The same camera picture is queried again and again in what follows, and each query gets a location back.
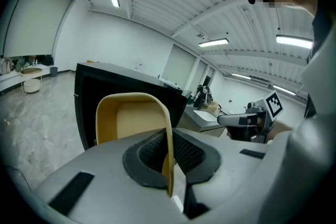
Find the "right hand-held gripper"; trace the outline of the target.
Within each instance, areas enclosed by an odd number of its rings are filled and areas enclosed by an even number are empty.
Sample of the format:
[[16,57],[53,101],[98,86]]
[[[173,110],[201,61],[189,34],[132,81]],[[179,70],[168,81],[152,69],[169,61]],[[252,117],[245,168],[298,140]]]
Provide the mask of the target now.
[[[246,113],[220,115],[217,122],[228,129],[232,140],[266,143],[273,123],[282,111],[278,93],[274,90],[259,100],[248,103]],[[264,134],[258,133],[258,117],[265,118]]]

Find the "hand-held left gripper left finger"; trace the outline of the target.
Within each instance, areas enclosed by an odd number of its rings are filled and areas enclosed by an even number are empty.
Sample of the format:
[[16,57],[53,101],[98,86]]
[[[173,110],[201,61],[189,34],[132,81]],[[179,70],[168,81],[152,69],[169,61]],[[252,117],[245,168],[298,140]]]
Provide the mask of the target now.
[[45,203],[52,199],[79,172],[94,176],[68,217],[82,224],[179,224],[184,215],[166,190],[136,183],[122,164],[131,145],[144,140],[148,131],[94,146],[50,174],[36,188]]

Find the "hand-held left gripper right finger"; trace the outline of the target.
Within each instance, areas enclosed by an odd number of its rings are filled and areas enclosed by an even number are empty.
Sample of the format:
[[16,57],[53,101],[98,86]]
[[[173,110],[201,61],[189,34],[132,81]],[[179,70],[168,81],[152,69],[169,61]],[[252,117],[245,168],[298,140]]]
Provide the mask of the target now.
[[173,224],[261,224],[264,192],[254,179],[266,146],[174,129],[174,157],[186,179]]

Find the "yellow plastic tray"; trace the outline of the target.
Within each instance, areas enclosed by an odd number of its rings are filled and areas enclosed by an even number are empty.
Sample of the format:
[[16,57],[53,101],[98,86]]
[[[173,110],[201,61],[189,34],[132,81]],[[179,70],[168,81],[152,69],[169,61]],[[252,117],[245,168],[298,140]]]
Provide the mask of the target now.
[[138,184],[174,189],[174,146],[170,113],[147,93],[119,93],[104,97],[96,110],[96,141],[102,144],[139,133],[154,131],[147,139],[126,150],[123,166]]

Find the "black cabinet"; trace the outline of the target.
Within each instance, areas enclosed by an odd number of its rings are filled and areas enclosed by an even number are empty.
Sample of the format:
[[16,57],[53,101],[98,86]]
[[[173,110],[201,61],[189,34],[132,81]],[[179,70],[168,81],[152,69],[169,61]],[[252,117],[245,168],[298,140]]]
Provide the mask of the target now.
[[74,101],[77,126],[85,150],[95,145],[96,109],[104,97],[142,92],[159,99],[176,127],[187,105],[190,90],[176,88],[157,77],[110,63],[85,62],[76,67]]

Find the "cardboard box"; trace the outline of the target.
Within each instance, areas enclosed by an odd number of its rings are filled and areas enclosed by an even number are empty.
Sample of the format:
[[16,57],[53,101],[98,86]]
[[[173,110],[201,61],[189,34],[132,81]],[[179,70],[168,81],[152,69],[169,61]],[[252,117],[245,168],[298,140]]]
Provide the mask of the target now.
[[220,111],[221,111],[221,105],[218,104],[217,102],[215,101],[212,101],[208,106],[207,106],[207,111],[211,112],[211,113],[214,113],[214,114],[219,114]]

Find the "black equipment stand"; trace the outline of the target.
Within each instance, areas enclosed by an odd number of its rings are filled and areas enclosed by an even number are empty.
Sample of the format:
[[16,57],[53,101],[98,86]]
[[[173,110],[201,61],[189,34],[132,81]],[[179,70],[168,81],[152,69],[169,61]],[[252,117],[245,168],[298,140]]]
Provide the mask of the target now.
[[208,107],[213,101],[211,90],[208,86],[199,85],[194,97],[194,108],[200,110],[202,107]]

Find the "dark side table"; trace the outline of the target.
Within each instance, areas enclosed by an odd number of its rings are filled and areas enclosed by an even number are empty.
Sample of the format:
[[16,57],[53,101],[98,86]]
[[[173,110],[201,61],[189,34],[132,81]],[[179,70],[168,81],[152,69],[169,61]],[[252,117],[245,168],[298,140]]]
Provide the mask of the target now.
[[204,133],[214,137],[220,137],[225,127],[218,122],[207,122],[194,113],[197,110],[193,106],[186,106],[177,124],[177,128],[183,128],[194,132]]

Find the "narrow white roller blind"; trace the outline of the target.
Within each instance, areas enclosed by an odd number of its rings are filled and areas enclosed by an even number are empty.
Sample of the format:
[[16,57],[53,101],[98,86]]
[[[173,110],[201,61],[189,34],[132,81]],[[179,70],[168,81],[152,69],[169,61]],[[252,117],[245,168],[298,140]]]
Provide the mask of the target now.
[[198,66],[197,66],[196,73],[195,73],[195,76],[194,76],[194,84],[196,86],[201,84],[201,79],[203,77],[203,74],[204,74],[206,68],[207,68],[207,64],[204,63],[203,61],[200,61]]

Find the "white round pouf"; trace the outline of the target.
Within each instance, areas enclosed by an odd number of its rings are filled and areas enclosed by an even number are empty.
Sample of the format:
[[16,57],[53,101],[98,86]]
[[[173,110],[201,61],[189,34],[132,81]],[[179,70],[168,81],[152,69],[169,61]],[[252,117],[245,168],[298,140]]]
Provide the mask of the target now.
[[26,80],[23,83],[23,89],[25,93],[35,93],[41,88],[41,81],[39,79]]

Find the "white round stool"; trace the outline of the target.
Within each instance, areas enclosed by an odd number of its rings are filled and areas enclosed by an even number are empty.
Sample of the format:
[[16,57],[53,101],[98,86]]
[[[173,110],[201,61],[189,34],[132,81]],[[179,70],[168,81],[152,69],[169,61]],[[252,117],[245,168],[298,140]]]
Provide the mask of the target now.
[[30,79],[39,79],[41,81],[42,84],[42,76],[43,76],[43,70],[41,68],[26,68],[26,69],[22,69],[20,71],[20,75],[21,75],[21,88],[22,88],[22,93],[26,94],[24,92],[23,89],[23,83],[26,80],[30,80]]

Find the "person's black clothing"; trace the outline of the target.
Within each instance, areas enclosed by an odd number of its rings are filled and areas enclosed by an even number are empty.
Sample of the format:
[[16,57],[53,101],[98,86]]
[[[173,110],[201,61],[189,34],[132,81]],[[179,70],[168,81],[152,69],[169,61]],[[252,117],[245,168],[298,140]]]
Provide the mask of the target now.
[[321,48],[332,26],[332,19],[329,10],[323,5],[318,5],[316,15],[312,22],[312,26],[313,45],[310,52],[310,60]]

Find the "white low counter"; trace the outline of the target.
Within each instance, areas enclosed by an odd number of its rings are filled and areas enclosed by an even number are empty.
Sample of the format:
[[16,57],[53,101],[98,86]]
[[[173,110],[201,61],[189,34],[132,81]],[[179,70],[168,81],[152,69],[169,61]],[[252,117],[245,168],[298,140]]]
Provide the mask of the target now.
[[[43,77],[50,75],[50,67],[56,67],[56,66],[44,66],[42,64],[37,64],[37,65],[28,66],[26,68],[33,68],[33,67],[41,68],[43,70],[43,76],[42,76],[42,80],[43,80]],[[17,72],[13,70],[9,74],[0,76],[0,92],[5,92],[6,90],[9,90],[10,88],[14,86],[21,86],[20,71]]]

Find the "beige bag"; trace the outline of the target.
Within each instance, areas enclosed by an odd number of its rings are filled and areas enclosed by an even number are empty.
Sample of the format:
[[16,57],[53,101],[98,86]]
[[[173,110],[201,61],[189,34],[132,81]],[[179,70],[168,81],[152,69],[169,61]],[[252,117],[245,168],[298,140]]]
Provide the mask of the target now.
[[12,59],[0,58],[0,76],[9,74],[12,71]]

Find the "large white roller blind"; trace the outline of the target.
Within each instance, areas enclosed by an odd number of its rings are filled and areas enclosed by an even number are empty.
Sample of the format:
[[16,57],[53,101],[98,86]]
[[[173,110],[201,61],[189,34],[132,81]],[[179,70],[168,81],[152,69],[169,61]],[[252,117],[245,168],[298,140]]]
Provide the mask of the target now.
[[5,29],[4,56],[51,55],[71,0],[17,0]]

